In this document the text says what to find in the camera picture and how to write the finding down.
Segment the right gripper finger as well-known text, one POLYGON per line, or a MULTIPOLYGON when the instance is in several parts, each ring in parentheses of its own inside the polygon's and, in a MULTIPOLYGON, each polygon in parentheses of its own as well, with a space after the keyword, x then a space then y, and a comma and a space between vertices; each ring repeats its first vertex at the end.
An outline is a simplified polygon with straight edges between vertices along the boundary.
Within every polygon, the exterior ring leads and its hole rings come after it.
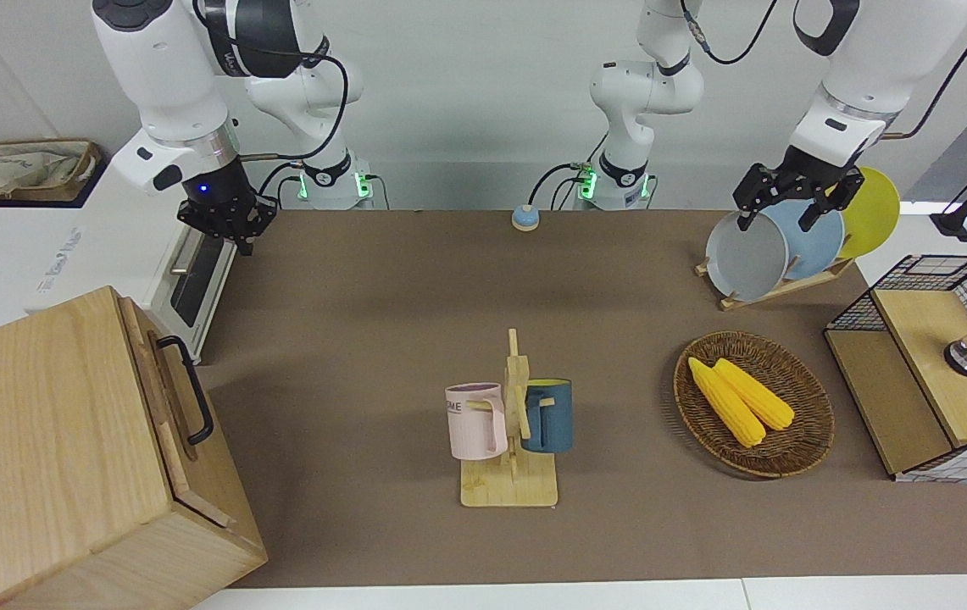
POLYGON ((211 238, 235 242, 234 230, 229 228, 235 205, 232 203, 181 202, 177 219, 211 238))
POLYGON ((263 197, 234 200, 234 243, 240 256, 252 256, 253 243, 276 219, 278 204, 263 197))

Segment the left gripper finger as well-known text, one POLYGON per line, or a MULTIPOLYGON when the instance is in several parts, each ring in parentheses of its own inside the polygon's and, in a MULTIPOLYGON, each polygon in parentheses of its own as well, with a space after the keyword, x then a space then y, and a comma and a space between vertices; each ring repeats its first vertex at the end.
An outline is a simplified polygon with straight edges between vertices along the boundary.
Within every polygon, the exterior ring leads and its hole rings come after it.
POLYGON ((812 230, 821 217, 831 211, 844 211, 864 184, 862 170, 848 169, 846 174, 833 186, 810 186, 801 190, 800 198, 808 198, 809 205, 798 220, 798 228, 803 232, 812 230))
POLYGON ((739 231, 746 232, 762 209, 781 201, 779 192, 788 189, 789 184, 789 171, 770 169, 762 163, 752 164, 732 191, 732 201, 740 213, 739 231))

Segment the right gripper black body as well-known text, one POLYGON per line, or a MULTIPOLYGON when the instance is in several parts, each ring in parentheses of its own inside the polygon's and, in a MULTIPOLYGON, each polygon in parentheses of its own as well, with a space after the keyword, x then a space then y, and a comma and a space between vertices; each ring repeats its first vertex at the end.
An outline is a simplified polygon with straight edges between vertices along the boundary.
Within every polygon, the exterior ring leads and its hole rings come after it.
MULTIPOLYGON (((242 161, 232 159, 227 165, 188 179, 182 184, 184 202, 231 203, 235 198, 255 197, 242 161)), ((234 228, 234 219, 229 223, 234 228)))

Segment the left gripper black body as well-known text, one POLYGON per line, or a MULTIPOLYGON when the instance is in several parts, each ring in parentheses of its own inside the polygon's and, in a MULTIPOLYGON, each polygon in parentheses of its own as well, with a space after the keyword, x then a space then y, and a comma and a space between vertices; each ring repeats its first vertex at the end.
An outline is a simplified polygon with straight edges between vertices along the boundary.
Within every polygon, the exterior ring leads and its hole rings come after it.
POLYGON ((776 188, 779 191, 797 193, 797 188, 824 190, 834 186, 840 179, 840 167, 801 149, 786 149, 776 169, 776 188))

